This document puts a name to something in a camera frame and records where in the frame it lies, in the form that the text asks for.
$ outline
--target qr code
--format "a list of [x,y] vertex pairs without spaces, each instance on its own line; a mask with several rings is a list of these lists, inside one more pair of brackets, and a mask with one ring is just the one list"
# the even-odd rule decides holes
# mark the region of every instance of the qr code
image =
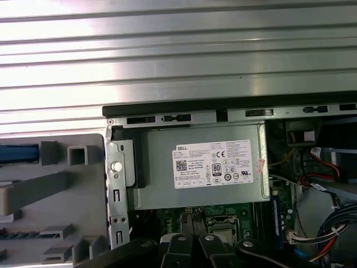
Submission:
[[177,171],[186,171],[187,170],[187,161],[176,161],[176,170]]

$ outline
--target power supply label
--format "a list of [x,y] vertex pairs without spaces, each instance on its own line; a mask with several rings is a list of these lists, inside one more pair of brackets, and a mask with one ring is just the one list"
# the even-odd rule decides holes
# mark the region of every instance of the power supply label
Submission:
[[176,189],[253,182],[249,140],[177,145],[172,160]]

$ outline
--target red cable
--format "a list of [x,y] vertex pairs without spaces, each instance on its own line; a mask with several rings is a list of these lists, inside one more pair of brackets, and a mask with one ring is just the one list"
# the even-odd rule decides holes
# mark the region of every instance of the red cable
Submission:
[[317,162],[319,162],[319,163],[322,163],[322,164],[324,164],[324,165],[326,165],[326,166],[329,166],[329,167],[333,168],[333,169],[336,171],[337,176],[338,176],[338,177],[340,176],[340,170],[339,170],[335,165],[330,164],[330,163],[328,163],[328,162],[326,162],[326,161],[323,161],[323,160],[317,158],[317,157],[316,157],[315,155],[313,155],[310,151],[308,151],[307,153],[308,153],[308,155],[309,155],[312,159],[314,159],[315,161],[317,161]]
[[320,255],[320,254],[323,254],[323,253],[326,253],[327,251],[329,251],[329,250],[332,248],[332,246],[334,245],[334,243],[336,242],[336,240],[337,240],[337,237],[334,237],[333,239],[331,239],[331,240],[327,243],[327,245],[320,251],[319,255]]
[[325,180],[334,180],[334,177],[331,176],[331,175],[308,173],[308,174],[302,176],[302,177],[299,179],[299,182],[300,182],[300,184],[301,184],[302,186],[310,187],[310,184],[305,183],[305,179],[306,179],[307,177],[319,177],[319,178],[323,178],[323,179],[325,179]]

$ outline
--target white connector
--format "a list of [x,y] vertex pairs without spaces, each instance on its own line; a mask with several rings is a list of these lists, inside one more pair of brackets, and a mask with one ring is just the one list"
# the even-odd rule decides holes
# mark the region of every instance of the white connector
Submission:
[[286,230],[285,234],[286,240],[290,245],[297,244],[297,242],[292,239],[292,236],[296,235],[294,230]]

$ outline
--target metal side panel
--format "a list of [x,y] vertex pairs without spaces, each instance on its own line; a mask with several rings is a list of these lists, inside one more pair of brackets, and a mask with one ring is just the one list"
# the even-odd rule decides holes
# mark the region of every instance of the metal side panel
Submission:
[[104,129],[109,104],[354,92],[356,15],[337,0],[0,1],[0,125]]

